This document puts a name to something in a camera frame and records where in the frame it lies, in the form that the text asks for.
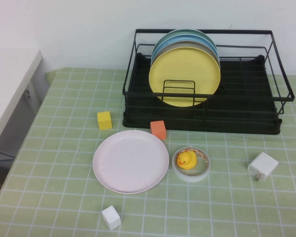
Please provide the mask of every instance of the yellow plate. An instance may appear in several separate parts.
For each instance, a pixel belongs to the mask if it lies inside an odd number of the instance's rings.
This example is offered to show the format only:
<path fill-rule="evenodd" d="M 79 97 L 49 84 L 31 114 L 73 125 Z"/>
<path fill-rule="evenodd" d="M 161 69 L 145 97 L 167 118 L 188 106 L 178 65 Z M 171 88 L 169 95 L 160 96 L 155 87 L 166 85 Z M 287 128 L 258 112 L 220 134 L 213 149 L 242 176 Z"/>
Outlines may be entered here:
<path fill-rule="evenodd" d="M 194 83 L 189 82 L 191 80 L 195 82 L 195 94 L 214 94 L 221 80 L 221 72 L 216 60 L 208 53 L 198 48 L 179 47 L 160 55 L 150 69 L 149 83 L 153 92 L 162 93 L 165 80 L 183 80 L 166 81 L 165 93 L 194 93 Z M 205 100 L 196 98 L 194 105 Z M 163 101 L 178 107 L 193 105 L 193 98 L 164 97 Z"/>

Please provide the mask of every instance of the clear tape roll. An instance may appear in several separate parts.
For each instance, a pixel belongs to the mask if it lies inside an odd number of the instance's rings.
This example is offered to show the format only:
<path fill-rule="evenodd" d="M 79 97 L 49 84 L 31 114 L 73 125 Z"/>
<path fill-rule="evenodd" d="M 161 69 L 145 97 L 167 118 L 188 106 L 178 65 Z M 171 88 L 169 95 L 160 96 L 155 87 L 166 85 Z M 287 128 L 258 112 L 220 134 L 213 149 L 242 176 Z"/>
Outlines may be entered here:
<path fill-rule="evenodd" d="M 183 174 L 180 170 L 182 170 L 181 168 L 178 167 L 177 165 L 177 157 L 180 153 L 182 152 L 187 152 L 187 151 L 194 151 L 199 157 L 203 158 L 207 164 L 207 168 L 204 172 L 202 172 L 201 174 Z M 205 179 L 211 169 L 211 161 L 209 156 L 206 154 L 205 151 L 203 151 L 202 149 L 199 149 L 197 147 L 183 147 L 178 149 L 174 155 L 172 156 L 172 168 L 174 170 L 174 173 L 182 180 L 186 181 L 186 182 L 198 182 L 201 181 L 203 179 Z"/>

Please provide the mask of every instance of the white cube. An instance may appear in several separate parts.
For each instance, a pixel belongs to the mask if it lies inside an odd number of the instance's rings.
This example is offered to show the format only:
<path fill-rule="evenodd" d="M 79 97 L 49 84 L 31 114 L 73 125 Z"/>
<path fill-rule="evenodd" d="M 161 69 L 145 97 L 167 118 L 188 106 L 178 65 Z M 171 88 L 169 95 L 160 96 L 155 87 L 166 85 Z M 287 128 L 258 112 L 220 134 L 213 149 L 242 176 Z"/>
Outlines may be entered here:
<path fill-rule="evenodd" d="M 109 206 L 107 209 L 102 211 L 102 217 L 110 231 L 118 227 L 122 222 L 119 214 L 113 206 Z"/>
<path fill-rule="evenodd" d="M 257 180 L 265 180 L 277 167 L 278 161 L 262 152 L 248 166 L 249 173 L 256 176 Z"/>

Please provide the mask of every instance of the white counter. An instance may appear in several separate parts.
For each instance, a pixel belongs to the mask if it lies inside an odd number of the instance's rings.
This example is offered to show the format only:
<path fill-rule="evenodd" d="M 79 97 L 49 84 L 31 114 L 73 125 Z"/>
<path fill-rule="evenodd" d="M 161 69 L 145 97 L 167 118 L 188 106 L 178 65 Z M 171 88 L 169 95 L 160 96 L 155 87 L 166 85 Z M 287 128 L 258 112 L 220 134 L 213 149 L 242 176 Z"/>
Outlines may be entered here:
<path fill-rule="evenodd" d="M 42 55 L 33 48 L 0 48 L 0 135 Z"/>

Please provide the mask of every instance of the gray plate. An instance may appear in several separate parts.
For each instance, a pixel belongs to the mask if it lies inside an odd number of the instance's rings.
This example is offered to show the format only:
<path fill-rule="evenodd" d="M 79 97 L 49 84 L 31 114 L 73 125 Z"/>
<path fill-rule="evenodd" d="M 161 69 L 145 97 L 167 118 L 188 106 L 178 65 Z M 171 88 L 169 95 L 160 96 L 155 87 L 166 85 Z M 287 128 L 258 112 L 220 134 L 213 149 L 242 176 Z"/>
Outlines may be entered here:
<path fill-rule="evenodd" d="M 175 42 L 175 43 L 172 43 L 168 46 L 165 46 L 162 50 L 160 50 L 155 58 L 153 59 L 151 65 L 153 65 L 153 63 L 156 61 L 156 59 L 163 53 L 171 50 L 171 49 L 174 49 L 174 48 L 181 48 L 181 47 L 193 47 L 193 48 L 198 48 L 206 53 L 208 53 L 209 55 L 211 55 L 215 61 L 217 62 L 219 68 L 221 68 L 221 65 L 219 63 L 219 58 L 216 56 L 216 54 L 208 47 L 206 47 L 205 45 L 202 45 L 198 42 L 194 42 L 194 41 L 181 41 L 181 42 Z"/>

